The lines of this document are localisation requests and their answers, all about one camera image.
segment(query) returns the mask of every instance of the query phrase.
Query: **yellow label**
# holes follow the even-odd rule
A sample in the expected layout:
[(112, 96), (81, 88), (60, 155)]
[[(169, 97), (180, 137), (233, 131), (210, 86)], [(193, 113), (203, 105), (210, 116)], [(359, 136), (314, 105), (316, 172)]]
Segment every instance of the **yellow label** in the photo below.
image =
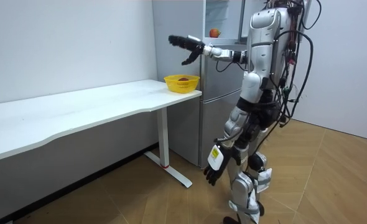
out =
[(218, 152), (218, 150), (216, 150), (215, 148), (213, 148), (212, 154), (213, 154), (214, 159), (216, 159), (220, 153)]

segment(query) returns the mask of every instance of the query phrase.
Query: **plastic basket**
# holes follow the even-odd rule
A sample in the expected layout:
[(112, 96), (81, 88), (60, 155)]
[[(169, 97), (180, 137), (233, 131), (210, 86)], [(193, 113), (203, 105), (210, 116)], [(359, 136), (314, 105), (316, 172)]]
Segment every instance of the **plastic basket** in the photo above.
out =
[[(180, 78), (187, 78), (189, 81), (179, 81)], [(194, 91), (200, 77), (194, 75), (170, 75), (164, 77), (164, 80), (170, 91), (177, 93), (188, 93)]]

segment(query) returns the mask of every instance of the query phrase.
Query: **refrigerator door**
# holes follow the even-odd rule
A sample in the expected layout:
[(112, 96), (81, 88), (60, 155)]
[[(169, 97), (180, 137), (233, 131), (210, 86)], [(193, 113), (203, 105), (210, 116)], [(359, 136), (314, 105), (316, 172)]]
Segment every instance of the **refrigerator door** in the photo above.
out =
[(200, 133), (200, 167), (207, 166), (207, 157), (214, 146), (215, 138), (223, 137), (226, 121), (240, 98), (240, 90), (227, 96), (201, 104), (202, 120)]
[[(223, 49), (246, 50), (245, 45), (215, 45)], [(203, 72), (201, 76), (202, 100), (207, 102), (215, 98), (225, 96), (241, 88), (243, 80), (243, 71), (237, 64), (231, 64), (224, 72), (217, 72), (215, 69), (216, 61), (211, 58), (202, 57), (204, 61)], [(218, 62), (218, 69), (222, 70), (228, 62)]]

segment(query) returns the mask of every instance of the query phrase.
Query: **humanoid robot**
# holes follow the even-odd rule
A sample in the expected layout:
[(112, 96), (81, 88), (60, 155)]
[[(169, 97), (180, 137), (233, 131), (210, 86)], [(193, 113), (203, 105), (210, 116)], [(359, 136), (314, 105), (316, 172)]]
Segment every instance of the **humanoid robot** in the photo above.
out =
[[(283, 127), (291, 119), (304, 90), (312, 65), (313, 43), (301, 30), (310, 29), (304, 26), (310, 2), (267, 1), (266, 7), (251, 17), (247, 50), (242, 52), (205, 45), (192, 36), (169, 37), (173, 46), (192, 52), (182, 65), (204, 55), (230, 64), (245, 64), (249, 68), (244, 71), (240, 99), (225, 123), (225, 136), (215, 139), (208, 156), (209, 166), (204, 170), (212, 185), (225, 169), (228, 171), (231, 184), (229, 206), (237, 213), (238, 221), (225, 217), (224, 224), (259, 223), (259, 217), (264, 214), (259, 194), (269, 187), (272, 169), (267, 169), (266, 156), (258, 149), (267, 138), (270, 126), (275, 124), (269, 133), (278, 124)], [(290, 100), (302, 37), (310, 42), (309, 66), (301, 90)], [(288, 102), (294, 103), (291, 110)], [(246, 161), (246, 171), (242, 171)]]

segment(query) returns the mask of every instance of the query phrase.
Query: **apple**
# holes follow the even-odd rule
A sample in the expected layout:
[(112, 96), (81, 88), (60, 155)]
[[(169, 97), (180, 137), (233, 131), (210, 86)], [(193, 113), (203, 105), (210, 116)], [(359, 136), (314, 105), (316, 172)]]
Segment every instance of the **apple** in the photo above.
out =
[(210, 30), (210, 37), (218, 38), (220, 36), (221, 32), (217, 28), (212, 28)]

